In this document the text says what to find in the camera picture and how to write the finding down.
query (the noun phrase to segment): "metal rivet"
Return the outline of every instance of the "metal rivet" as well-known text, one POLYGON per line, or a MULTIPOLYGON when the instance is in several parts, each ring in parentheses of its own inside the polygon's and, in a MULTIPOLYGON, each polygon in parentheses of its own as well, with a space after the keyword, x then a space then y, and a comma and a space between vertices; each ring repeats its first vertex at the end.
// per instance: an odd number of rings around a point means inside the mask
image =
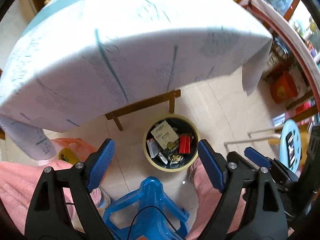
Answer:
POLYGON ((237 164, 236 163, 228 163, 228 166, 230 169, 235 169, 237 167, 237 164))
POLYGON ((268 173, 268 169, 266 167, 261 167, 261 172, 262 173, 268 173))
POLYGON ((83 163, 82 162, 78 162, 75 165, 76 169, 81 169, 83 167, 83 163))
POLYGON ((45 173, 49 173, 51 170, 52 170, 51 167, 45 167, 45 168, 44 168, 44 172, 45 172, 45 173))

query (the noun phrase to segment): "foot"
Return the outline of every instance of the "foot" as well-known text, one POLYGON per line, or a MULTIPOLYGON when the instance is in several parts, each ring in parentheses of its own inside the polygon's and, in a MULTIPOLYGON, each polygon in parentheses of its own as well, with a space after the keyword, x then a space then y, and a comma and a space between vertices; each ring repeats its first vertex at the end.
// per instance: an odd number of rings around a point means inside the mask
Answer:
POLYGON ((110 200, 108 194, 101 187, 99 187, 99 189, 101 191, 101 200, 97 206, 97 209, 104 210, 110 205, 111 200, 110 200))
POLYGON ((189 167, 188 169, 188 180, 193 183, 193 178, 196 172, 196 168, 201 165, 202 162, 200 160, 200 158, 196 158, 196 160, 194 161, 194 163, 189 167))

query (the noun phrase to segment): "wooden table frame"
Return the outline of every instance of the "wooden table frame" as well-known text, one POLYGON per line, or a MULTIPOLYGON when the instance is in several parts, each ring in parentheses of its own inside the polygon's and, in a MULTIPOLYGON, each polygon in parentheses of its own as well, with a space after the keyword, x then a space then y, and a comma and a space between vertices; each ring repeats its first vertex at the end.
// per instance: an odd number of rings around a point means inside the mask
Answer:
POLYGON ((110 113, 105 114, 106 118, 108 120, 113 119, 119 129, 119 131, 123 131, 123 127, 122 124, 120 123, 118 117, 126 115, 126 114, 130 114, 133 113, 135 111, 150 107, 150 106, 154 106, 157 105, 159 103, 163 103, 165 101, 169 101, 169 111, 171 114, 174 113, 174 105, 175 105, 175 99, 179 98, 181 96, 181 90, 173 90, 171 92, 168 93, 164 93, 162 95, 156 96, 156 97, 152 97, 152 98, 148 98, 145 100, 141 100, 138 101, 136 103, 127 105, 125 107, 119 108, 117 110, 114 110, 110 113))

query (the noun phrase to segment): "white tablecloth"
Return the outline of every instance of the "white tablecloth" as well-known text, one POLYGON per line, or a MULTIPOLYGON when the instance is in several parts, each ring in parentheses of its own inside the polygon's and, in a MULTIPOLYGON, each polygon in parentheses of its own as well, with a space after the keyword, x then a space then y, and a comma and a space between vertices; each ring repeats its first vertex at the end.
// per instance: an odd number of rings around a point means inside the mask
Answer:
POLYGON ((64 132, 127 104, 229 75, 250 94, 271 34, 232 0, 52 0, 15 45, 0 80, 0 124, 31 158, 64 132))

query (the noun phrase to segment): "blue clamp handle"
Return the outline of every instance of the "blue clamp handle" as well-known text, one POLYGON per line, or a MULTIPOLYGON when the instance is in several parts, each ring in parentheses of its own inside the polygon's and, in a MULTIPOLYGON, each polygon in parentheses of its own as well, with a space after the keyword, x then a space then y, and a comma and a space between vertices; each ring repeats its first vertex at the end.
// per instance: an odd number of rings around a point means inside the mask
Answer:
POLYGON ((228 162, 220 153, 216 153, 211 148, 207 140, 201 140, 198 143, 198 154, 212 186, 222 193, 228 178, 228 169, 226 168, 228 162))
POLYGON ((244 156, 257 164, 259 167, 266 167, 268 169, 271 167, 270 161, 252 147, 248 147, 244 150, 244 156))
POLYGON ((99 150, 95 153, 91 153, 85 161, 89 172, 87 176, 88 183, 86 186, 89 192, 92 192, 92 190, 99 187, 114 154, 114 141, 111 139, 106 139, 99 150))

